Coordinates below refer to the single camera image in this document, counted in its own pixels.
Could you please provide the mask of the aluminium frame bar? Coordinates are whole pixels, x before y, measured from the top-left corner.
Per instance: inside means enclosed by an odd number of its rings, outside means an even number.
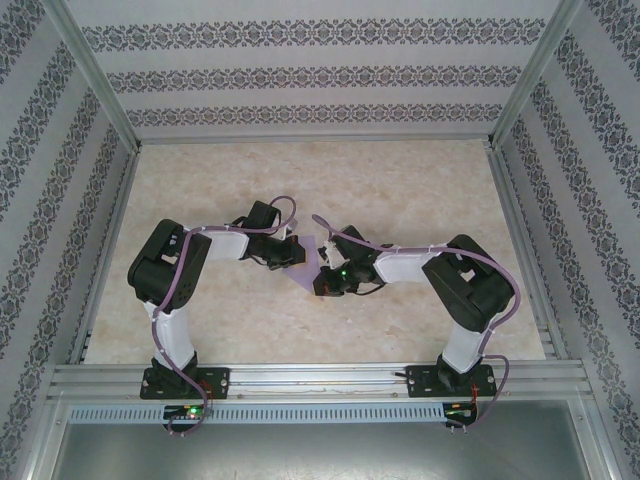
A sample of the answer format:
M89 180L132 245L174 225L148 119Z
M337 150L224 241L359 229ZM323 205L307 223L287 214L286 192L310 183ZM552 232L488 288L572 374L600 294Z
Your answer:
M51 480L67 427L69 408L62 399L47 401L28 451L20 480Z
M595 400L582 402L583 419L589 431L583 453L592 480L624 480L613 444L606 430L603 417Z

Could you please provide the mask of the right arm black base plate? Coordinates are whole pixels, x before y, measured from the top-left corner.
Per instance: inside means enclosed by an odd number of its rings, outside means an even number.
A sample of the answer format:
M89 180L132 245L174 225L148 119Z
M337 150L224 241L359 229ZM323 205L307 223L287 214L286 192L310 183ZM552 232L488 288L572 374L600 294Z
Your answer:
M446 365L408 365L394 375L405 381L410 398L471 397L474 392L490 397L497 392L490 365L479 364L463 374Z

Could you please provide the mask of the aluminium mounting rail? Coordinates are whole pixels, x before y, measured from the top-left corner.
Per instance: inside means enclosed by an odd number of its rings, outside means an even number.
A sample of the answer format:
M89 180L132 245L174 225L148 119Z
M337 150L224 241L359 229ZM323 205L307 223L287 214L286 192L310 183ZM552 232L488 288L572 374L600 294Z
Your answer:
M594 390L580 360L514 361L510 371L489 362L495 381L507 381L506 401L591 399ZM126 403L139 400L143 365L60 365L45 399L67 403ZM322 403L407 401L401 363L235 364L226 387L230 403Z

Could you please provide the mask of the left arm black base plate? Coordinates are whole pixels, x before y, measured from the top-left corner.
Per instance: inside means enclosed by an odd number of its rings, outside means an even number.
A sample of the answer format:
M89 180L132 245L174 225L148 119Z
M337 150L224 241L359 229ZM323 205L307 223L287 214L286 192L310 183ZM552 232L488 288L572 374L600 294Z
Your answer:
M221 367L197 367L195 383L208 399L224 400L228 396L230 370ZM201 393L181 375L165 368L147 368L144 371L140 392L143 400L201 399Z

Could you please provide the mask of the aluminium side rail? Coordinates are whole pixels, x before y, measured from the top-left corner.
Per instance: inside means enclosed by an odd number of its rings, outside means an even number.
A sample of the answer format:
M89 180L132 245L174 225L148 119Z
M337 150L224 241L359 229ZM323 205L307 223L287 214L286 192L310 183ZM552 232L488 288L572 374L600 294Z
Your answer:
M64 364L78 364L83 361L86 340L90 336L99 310L102 292L108 277L111 258L117 243L124 212L126 211L126 204L135 178L141 150L142 148L138 147L128 156L119 177L115 197L100 241L100 249L96 256L94 270L89 278L88 290L81 304L79 319L71 337L70 348Z
M568 360L571 355L565 348L505 161L491 144L487 144L485 150L526 288L526 297L538 331L542 334L545 356L547 359Z

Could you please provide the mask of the aluminium frame post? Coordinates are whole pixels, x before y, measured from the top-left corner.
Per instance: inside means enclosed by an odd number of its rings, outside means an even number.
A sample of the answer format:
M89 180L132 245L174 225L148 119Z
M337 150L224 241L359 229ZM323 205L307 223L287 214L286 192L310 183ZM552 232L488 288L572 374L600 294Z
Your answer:
M583 0L559 0L495 127L484 142L487 152L494 151L504 142L582 4Z
M40 0L47 15L96 94L119 138L129 152L137 153L140 140L121 106L114 89L102 70L82 29L76 22L66 0Z

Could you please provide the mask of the purple paper sheet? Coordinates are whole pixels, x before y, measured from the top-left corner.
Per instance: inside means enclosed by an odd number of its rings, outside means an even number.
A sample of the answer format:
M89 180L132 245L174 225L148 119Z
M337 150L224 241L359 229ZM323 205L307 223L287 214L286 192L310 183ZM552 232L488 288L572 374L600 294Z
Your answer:
M284 269L283 273L300 285L311 295L315 294L314 280L320 274L322 260L317 251L317 242L314 235L298 237L298 243L305 249L305 261Z

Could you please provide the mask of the grey metal sheet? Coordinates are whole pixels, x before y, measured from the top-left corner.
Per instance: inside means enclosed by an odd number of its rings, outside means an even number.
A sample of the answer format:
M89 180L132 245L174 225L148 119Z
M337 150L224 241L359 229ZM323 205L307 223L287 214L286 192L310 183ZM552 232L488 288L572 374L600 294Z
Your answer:
M575 437L433 424L73 425L52 480L598 480Z

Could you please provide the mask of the aluminium rear rail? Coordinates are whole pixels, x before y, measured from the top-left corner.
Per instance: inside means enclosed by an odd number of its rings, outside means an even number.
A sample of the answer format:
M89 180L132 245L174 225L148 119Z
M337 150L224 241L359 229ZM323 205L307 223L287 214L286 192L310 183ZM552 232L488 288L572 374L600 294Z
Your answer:
M449 134L291 134L291 135L235 135L201 137L156 137L140 140L141 146L207 145L248 143L311 143L311 142L388 142L388 141L466 141L480 140L490 145L492 136L472 133Z

